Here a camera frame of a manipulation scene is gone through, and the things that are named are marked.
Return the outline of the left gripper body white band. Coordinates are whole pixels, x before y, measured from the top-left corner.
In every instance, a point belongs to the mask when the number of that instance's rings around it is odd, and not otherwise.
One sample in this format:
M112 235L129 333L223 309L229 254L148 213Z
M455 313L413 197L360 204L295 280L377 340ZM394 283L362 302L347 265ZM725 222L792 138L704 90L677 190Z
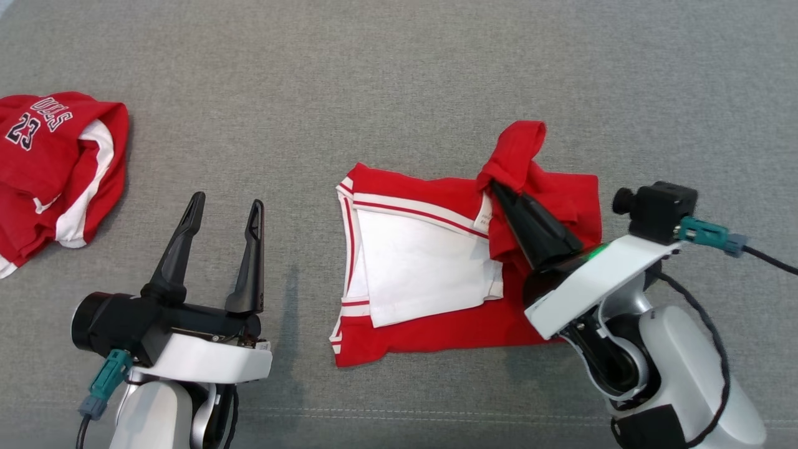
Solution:
M241 384L270 375L271 344L261 338L255 313L230 313L201 305L166 309L165 338L150 366L134 364L137 374L205 384Z

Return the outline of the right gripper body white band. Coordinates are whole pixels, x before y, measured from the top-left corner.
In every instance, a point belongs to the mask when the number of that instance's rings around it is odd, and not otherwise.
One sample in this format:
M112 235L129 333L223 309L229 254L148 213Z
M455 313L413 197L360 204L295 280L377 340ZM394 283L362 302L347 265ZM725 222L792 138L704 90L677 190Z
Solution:
M529 306L524 315L544 339L551 339L570 321L601 304L664 256L682 247L626 235L611 241L601 252L567 276L552 292Z

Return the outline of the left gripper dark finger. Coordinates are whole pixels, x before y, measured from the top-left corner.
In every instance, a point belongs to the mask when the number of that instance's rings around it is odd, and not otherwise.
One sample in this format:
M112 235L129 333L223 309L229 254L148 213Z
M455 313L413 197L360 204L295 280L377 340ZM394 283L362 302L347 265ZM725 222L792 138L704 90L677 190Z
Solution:
M203 191L197 191L190 198L156 270L149 282L142 287L140 292L142 297L150 297L165 306L185 303L187 288L183 281L187 272L192 239L201 228L205 199Z
M246 245L236 285L225 301L225 311L232 314L263 312L263 233L264 207L259 199L252 201L243 233Z

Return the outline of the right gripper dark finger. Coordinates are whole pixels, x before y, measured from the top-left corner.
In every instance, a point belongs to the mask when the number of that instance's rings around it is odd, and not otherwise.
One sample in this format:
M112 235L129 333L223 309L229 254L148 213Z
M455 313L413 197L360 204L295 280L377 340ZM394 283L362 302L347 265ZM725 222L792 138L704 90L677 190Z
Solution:
M497 181L493 193L527 258L569 258L581 252L582 242L534 197Z
M559 258L559 222L541 203L527 193L516 193L497 181L491 191L501 205L508 226L536 270L555 264Z

